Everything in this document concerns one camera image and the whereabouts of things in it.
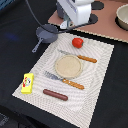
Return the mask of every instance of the red tomato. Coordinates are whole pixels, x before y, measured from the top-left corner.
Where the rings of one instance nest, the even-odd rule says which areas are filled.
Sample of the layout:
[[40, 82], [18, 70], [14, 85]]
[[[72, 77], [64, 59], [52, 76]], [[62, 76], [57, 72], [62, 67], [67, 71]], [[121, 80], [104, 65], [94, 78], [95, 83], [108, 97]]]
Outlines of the red tomato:
[[72, 40], [72, 45], [76, 48], [81, 48], [83, 46], [83, 40], [81, 38], [74, 38]]

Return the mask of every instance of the placemat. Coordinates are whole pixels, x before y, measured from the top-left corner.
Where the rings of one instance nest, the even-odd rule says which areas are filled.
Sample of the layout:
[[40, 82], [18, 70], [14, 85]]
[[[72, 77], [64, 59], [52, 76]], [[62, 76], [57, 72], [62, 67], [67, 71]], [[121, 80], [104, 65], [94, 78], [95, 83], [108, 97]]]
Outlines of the placemat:
[[[22, 94], [21, 83], [12, 95], [77, 127], [88, 128], [114, 46], [80, 37], [84, 40], [84, 44], [82, 48], [77, 49], [72, 45], [72, 39], [75, 37], [79, 36], [67, 33], [59, 34], [58, 39], [49, 45], [30, 71], [34, 73], [32, 94]], [[84, 85], [84, 90], [79, 90], [58, 80], [46, 78], [44, 75], [44, 71], [57, 75], [54, 69], [55, 61], [64, 56], [58, 49], [97, 59], [97, 63], [81, 60], [83, 72], [79, 77], [72, 79], [72, 81]], [[43, 94], [43, 89], [50, 89], [67, 95], [68, 101], [47, 96]]]
[[[120, 28], [116, 23], [117, 9], [128, 4], [128, 2], [100, 1], [104, 3], [104, 8], [102, 10], [92, 10], [92, 14], [98, 17], [98, 22], [74, 30], [128, 43], [128, 31]], [[60, 26], [63, 19], [59, 18], [57, 11], [55, 11], [48, 22]]]

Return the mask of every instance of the butter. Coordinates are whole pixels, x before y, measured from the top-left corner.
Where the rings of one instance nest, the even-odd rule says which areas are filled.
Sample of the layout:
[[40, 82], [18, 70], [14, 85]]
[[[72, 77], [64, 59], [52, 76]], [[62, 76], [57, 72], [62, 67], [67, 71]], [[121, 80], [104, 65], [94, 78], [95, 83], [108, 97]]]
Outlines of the butter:
[[32, 93], [32, 86], [33, 86], [33, 73], [24, 74], [23, 84], [21, 93], [22, 94], [31, 94]]

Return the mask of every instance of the yellow package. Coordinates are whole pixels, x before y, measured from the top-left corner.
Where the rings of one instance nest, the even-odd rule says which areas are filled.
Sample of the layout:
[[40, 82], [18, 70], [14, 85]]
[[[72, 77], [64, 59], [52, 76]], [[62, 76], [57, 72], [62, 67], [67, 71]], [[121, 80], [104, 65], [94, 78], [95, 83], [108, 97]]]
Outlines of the yellow package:
[[24, 74], [23, 84], [22, 84], [22, 94], [31, 94], [33, 85], [34, 75], [33, 73]]

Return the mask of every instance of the woven placemat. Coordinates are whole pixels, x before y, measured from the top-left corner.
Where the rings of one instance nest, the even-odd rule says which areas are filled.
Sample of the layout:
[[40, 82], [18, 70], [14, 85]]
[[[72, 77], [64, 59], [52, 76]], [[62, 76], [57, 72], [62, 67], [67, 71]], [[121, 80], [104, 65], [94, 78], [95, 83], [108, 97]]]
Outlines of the woven placemat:
[[[77, 49], [71, 43], [75, 37], [79, 36], [67, 33], [59, 34], [58, 39], [49, 45], [30, 71], [34, 73], [32, 94], [22, 94], [21, 83], [12, 95], [77, 127], [88, 128], [114, 46], [80, 37], [84, 40], [84, 44], [82, 48]], [[58, 49], [97, 59], [97, 63], [81, 60], [83, 72], [79, 77], [72, 79], [72, 81], [84, 85], [84, 90], [45, 77], [44, 71], [57, 75], [54, 69], [55, 61], [64, 56], [64, 54], [58, 52]], [[47, 96], [43, 94], [43, 89], [65, 94], [69, 99], [68, 101], [61, 101]]]

